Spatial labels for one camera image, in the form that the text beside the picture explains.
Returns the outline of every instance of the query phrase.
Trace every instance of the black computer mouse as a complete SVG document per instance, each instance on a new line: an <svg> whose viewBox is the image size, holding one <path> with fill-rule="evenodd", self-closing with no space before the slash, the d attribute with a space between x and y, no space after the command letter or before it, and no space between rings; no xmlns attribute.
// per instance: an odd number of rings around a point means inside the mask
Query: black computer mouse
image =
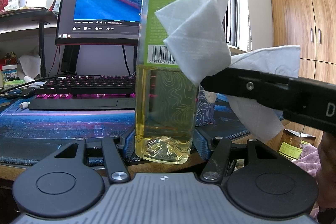
<svg viewBox="0 0 336 224"><path fill-rule="evenodd" d="M35 87L30 87L27 88L20 93L21 98L30 98L35 95L36 88Z"/></svg>

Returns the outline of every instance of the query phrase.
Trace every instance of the bottle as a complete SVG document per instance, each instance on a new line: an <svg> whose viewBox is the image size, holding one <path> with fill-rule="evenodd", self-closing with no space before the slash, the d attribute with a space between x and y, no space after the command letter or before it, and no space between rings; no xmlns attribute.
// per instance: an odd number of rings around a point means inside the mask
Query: bottle
<svg viewBox="0 0 336 224"><path fill-rule="evenodd" d="M198 87L181 72L163 40L155 11L175 0L142 0L137 55L135 153L150 161L182 164L193 140Z"/></svg>

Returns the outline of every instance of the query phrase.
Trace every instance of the keyboard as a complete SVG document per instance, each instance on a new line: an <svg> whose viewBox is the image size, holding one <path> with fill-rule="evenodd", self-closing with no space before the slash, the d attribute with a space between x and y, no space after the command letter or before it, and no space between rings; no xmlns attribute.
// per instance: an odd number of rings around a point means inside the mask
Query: keyboard
<svg viewBox="0 0 336 224"><path fill-rule="evenodd" d="M135 108L135 77L66 76L36 90L30 110L121 110Z"/></svg>

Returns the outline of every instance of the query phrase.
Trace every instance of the silver screw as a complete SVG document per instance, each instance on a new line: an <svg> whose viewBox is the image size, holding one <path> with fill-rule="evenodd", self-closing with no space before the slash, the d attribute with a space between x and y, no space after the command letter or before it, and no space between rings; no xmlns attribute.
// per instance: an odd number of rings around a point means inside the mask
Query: silver screw
<svg viewBox="0 0 336 224"><path fill-rule="evenodd" d="M114 172L111 177L115 180L124 180L128 175L125 172Z"/></svg>
<svg viewBox="0 0 336 224"><path fill-rule="evenodd" d="M248 83L246 84L246 88L247 88L249 91L251 91L251 90L254 89L254 84L253 84L252 82L248 82Z"/></svg>
<svg viewBox="0 0 336 224"><path fill-rule="evenodd" d="M203 177L207 180L215 180L215 179L218 179L220 175L217 172L209 171L209 172L205 172L203 174Z"/></svg>

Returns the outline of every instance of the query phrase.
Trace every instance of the pink towel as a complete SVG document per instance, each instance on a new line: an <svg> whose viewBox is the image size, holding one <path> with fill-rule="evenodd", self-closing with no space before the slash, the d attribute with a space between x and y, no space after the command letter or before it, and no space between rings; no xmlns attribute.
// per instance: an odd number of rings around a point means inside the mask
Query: pink towel
<svg viewBox="0 0 336 224"><path fill-rule="evenodd" d="M293 163L302 170L305 170L312 177L315 177L317 171L321 168L318 150L313 145L306 145L302 150L300 159L293 160ZM310 212L310 216L317 220L319 210L319 205L315 203L313 210Z"/></svg>

